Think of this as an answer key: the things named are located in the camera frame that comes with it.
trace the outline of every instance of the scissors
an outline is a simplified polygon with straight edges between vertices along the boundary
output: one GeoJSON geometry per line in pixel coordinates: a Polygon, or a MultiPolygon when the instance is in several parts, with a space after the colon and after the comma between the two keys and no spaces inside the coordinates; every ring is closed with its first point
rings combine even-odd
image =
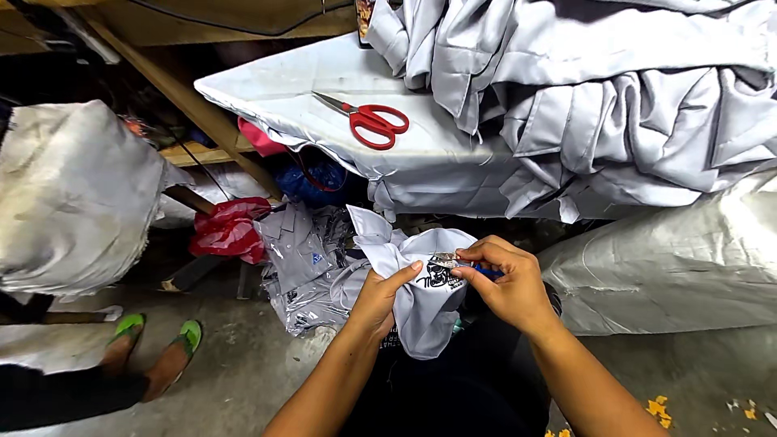
{"type": "Polygon", "coordinates": [[[407,128],[410,126],[410,120],[408,120],[407,116],[392,107],[374,104],[354,107],[348,103],[341,102],[321,93],[317,93],[316,91],[313,91],[313,94],[315,94],[318,98],[321,99],[321,101],[332,107],[334,110],[339,111],[343,115],[347,115],[348,119],[350,120],[350,131],[354,133],[354,137],[356,137],[356,139],[359,140],[361,144],[366,145],[370,149],[389,150],[391,147],[394,147],[396,135],[404,134],[407,132],[407,128]],[[392,124],[385,118],[377,115],[375,112],[385,112],[387,114],[391,114],[402,120],[403,124],[401,126],[392,124]],[[371,142],[365,137],[361,136],[359,132],[356,131],[356,128],[364,128],[375,134],[382,135],[388,138],[388,141],[385,143],[371,142]]]}

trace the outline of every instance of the hand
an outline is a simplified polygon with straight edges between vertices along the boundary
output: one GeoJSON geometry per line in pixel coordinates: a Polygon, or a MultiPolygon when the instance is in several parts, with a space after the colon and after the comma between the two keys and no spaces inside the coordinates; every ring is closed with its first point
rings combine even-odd
{"type": "Polygon", "coordinates": [[[418,276],[422,266],[421,261],[415,261],[388,279],[370,269],[343,330],[355,329],[372,340],[383,340],[394,326],[392,307],[396,291],[418,276]]]}
{"type": "Polygon", "coordinates": [[[540,276],[537,258],[498,236],[487,236],[468,249],[458,249],[463,260],[480,261],[487,268],[498,268],[504,276],[491,281],[472,267],[456,267],[454,276],[464,278],[502,320],[521,332],[536,337],[560,324],[540,276]]]}

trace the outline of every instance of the red plastic bag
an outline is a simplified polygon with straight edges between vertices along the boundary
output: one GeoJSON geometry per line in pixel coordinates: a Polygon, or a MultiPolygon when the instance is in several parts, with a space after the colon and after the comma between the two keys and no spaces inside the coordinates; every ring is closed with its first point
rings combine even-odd
{"type": "Polygon", "coordinates": [[[211,215],[194,215],[194,229],[189,251],[195,256],[240,256],[251,264],[262,260],[264,243],[253,228],[253,219],[270,211],[270,202],[264,198],[244,198],[217,204],[211,215]]]}

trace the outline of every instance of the pink bag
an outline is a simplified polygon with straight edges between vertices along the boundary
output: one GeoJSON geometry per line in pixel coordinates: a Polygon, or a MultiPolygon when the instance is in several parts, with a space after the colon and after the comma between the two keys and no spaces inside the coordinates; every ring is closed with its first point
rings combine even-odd
{"type": "Polygon", "coordinates": [[[267,134],[243,117],[238,117],[238,129],[240,129],[240,133],[245,135],[251,145],[253,145],[253,148],[255,148],[262,157],[286,152],[285,145],[269,139],[267,134]]]}

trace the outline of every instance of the black pants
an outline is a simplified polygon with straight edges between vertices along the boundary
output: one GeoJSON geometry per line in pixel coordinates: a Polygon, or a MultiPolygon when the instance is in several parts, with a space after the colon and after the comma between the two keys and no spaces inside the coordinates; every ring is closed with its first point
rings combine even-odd
{"type": "Polygon", "coordinates": [[[382,349],[340,435],[542,437],[550,400],[526,337],[489,313],[435,359],[382,349]]]}
{"type": "Polygon", "coordinates": [[[106,378],[101,367],[44,375],[0,365],[0,432],[91,418],[135,405],[148,387],[142,374],[106,378]]]}

